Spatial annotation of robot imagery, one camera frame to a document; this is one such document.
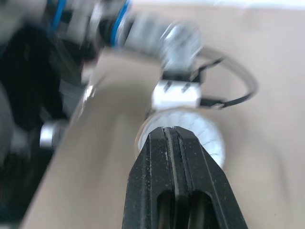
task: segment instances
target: blue ring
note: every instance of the blue ring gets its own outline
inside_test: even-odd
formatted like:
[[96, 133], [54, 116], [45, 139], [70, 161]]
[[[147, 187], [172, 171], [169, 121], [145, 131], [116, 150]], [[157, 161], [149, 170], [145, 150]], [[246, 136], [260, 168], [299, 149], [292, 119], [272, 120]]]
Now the blue ring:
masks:
[[63, 9], [66, 6], [66, 2], [67, 2], [67, 0], [58, 1], [57, 9], [56, 9], [56, 12], [55, 12], [52, 24], [51, 24], [51, 31], [57, 30], [59, 22], [61, 21], [61, 15], [62, 15]]
[[112, 29], [112, 32], [111, 32], [111, 37], [110, 37], [111, 46], [115, 46], [116, 32], [118, 31], [121, 20], [122, 20], [123, 16], [125, 15], [126, 11], [127, 11], [128, 5], [129, 5], [129, 1], [126, 0], [126, 2], [124, 3], [124, 6], [122, 7], [117, 19], [115, 20], [115, 23], [113, 25], [113, 29]]

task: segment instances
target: black cable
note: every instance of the black cable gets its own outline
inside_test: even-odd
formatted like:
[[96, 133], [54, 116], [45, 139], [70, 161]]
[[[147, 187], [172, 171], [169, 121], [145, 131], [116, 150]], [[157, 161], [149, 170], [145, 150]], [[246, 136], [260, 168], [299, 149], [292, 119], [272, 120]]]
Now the black cable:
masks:
[[242, 67], [236, 61], [234, 61], [232, 58], [229, 58], [229, 57], [218, 58], [219, 55], [221, 55], [221, 54], [212, 49], [209, 49], [209, 48], [205, 48], [201, 52], [201, 56], [207, 57], [210, 59], [217, 59], [217, 60], [210, 64], [203, 65], [202, 67], [200, 67], [198, 69], [198, 75], [193, 79], [193, 82], [201, 83], [202, 80], [200, 80], [200, 78], [201, 78], [201, 74], [204, 72], [204, 70], [214, 67], [214, 66], [218, 65], [219, 63], [222, 63], [225, 68], [234, 72], [236, 75], [238, 75], [243, 80], [243, 82], [246, 84], [246, 86], [248, 88], [248, 93], [240, 98], [230, 100], [230, 101], [225, 101], [224, 99], [219, 99], [219, 98], [203, 97], [203, 98], [201, 98], [200, 106], [214, 107], [214, 108], [220, 109], [220, 108], [225, 108], [228, 106], [237, 105], [237, 104], [243, 103], [246, 100], [253, 97], [258, 90], [258, 85], [257, 85], [255, 78], [244, 67]]

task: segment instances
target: gray wheel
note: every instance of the gray wheel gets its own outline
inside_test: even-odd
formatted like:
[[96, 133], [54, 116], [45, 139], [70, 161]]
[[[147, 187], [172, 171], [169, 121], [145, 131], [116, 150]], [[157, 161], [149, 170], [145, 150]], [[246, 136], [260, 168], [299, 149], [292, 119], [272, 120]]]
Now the gray wheel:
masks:
[[0, 156], [8, 153], [14, 121], [6, 92], [0, 83]]

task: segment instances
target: beige table surface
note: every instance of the beige table surface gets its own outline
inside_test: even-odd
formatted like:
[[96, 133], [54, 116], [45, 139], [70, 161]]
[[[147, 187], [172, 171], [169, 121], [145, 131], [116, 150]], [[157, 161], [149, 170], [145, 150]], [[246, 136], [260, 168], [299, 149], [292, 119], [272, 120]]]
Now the beige table surface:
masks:
[[[196, 21], [207, 45], [256, 75], [260, 91], [251, 101], [202, 112], [224, 135], [224, 171], [248, 227], [304, 228], [305, 12], [136, 8]], [[208, 75], [205, 94], [233, 98], [243, 92], [242, 84], [221, 68]], [[121, 228], [133, 144], [159, 76], [156, 64], [103, 55], [94, 80], [105, 80], [84, 112], [75, 115], [22, 228]]]

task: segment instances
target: white fan wheel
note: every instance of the white fan wheel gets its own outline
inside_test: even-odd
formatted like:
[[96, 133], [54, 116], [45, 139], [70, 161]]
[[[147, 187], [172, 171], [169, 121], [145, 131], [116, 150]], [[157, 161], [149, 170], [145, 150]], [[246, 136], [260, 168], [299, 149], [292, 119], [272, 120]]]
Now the white fan wheel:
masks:
[[151, 131], [157, 127], [173, 126], [180, 126], [192, 131], [214, 161], [221, 168], [223, 167], [225, 147], [222, 135], [216, 125], [200, 113], [186, 108], [169, 109], [150, 116], [141, 126], [136, 138], [137, 156]]

